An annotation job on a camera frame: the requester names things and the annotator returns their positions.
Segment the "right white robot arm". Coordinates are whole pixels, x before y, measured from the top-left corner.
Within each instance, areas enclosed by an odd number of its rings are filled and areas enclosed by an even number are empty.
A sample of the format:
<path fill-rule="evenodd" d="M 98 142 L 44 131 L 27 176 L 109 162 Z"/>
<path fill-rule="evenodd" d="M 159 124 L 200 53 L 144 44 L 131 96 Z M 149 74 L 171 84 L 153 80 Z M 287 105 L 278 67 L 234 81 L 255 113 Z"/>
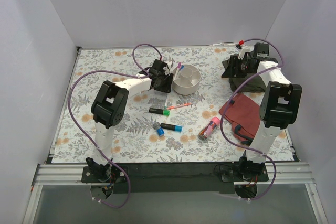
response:
<path fill-rule="evenodd" d="M 230 56 L 222 78 L 242 79 L 241 87 L 260 78 L 266 90 L 260 105 L 235 90 L 221 108 L 245 150 L 239 161 L 219 166 L 219 175 L 225 182 L 267 180 L 266 155 L 281 131 L 295 122 L 302 87 L 282 74 L 278 61 L 269 55 L 268 43 L 258 42 L 250 50 L 240 42 L 237 48 L 240 52 Z"/>

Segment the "blue-capped white pen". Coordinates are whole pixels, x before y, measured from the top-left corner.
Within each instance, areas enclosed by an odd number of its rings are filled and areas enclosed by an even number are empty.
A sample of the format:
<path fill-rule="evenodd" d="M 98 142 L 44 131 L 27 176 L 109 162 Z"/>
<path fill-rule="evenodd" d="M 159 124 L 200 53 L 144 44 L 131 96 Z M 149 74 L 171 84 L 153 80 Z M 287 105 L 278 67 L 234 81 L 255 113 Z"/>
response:
<path fill-rule="evenodd" d="M 177 67 L 176 71 L 175 71 L 175 74 L 174 74 L 173 80 L 176 80 L 178 78 L 179 72 L 180 72 L 180 67 Z"/>

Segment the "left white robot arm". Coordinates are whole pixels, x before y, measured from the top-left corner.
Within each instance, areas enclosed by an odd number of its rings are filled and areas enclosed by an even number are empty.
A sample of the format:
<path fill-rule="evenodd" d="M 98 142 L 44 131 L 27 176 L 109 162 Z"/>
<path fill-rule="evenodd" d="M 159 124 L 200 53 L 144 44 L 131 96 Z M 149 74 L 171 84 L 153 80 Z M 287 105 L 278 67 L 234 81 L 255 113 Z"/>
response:
<path fill-rule="evenodd" d="M 173 62 L 156 59 L 153 65 L 140 71 L 135 78 L 119 82 L 105 81 L 93 102 L 91 113 L 95 121 L 95 143 L 93 157 L 86 158 L 90 173 L 100 182 L 111 178 L 112 159 L 110 148 L 116 126 L 121 122 L 128 98 L 141 92 L 156 90 L 171 92 Z"/>

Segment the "white round compartment organizer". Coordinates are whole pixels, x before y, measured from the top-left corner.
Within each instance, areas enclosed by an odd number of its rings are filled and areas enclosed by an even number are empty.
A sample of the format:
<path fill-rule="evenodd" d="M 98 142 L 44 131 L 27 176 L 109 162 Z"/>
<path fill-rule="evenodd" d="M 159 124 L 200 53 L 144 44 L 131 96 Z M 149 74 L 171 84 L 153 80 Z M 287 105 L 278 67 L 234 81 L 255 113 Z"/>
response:
<path fill-rule="evenodd" d="M 198 90 L 201 80 L 200 71 L 193 65 L 183 64 L 176 79 L 172 81 L 173 90 L 181 95 L 190 95 Z"/>

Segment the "purple-capped white pen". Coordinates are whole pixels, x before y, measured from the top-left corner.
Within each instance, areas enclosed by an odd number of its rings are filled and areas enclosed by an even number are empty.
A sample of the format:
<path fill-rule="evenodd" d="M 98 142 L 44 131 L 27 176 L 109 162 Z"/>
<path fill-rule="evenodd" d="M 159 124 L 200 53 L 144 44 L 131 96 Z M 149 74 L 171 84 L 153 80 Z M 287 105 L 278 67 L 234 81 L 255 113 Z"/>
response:
<path fill-rule="evenodd" d="M 178 63 L 178 67 L 177 67 L 177 71 L 176 71 L 176 78 L 178 77 L 178 75 L 179 75 L 179 73 L 180 73 L 181 66 L 182 66 L 182 63 L 179 62 L 179 63 Z"/>

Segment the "green-capped black highlighter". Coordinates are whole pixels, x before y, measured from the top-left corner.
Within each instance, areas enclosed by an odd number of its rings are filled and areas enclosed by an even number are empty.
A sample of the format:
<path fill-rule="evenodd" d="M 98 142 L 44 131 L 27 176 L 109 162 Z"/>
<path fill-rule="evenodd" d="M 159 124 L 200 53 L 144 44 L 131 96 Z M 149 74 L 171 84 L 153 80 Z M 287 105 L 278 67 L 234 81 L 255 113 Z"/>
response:
<path fill-rule="evenodd" d="M 170 110 L 149 108 L 149 113 L 169 116 L 170 115 Z"/>

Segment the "orange pen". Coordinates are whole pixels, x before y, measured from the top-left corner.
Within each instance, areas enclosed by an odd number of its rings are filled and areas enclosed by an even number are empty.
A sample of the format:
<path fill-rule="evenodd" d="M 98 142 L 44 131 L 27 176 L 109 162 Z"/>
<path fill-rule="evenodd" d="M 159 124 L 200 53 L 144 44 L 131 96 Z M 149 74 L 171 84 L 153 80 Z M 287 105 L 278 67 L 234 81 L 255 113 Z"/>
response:
<path fill-rule="evenodd" d="M 167 110 L 172 110 L 172 109 L 178 109 L 178 108 L 183 108 L 186 106 L 191 106 L 193 105 L 193 103 L 186 103 L 186 104 L 180 104 L 180 105 L 175 105 L 175 106 L 171 106 L 171 107 L 167 107 Z"/>

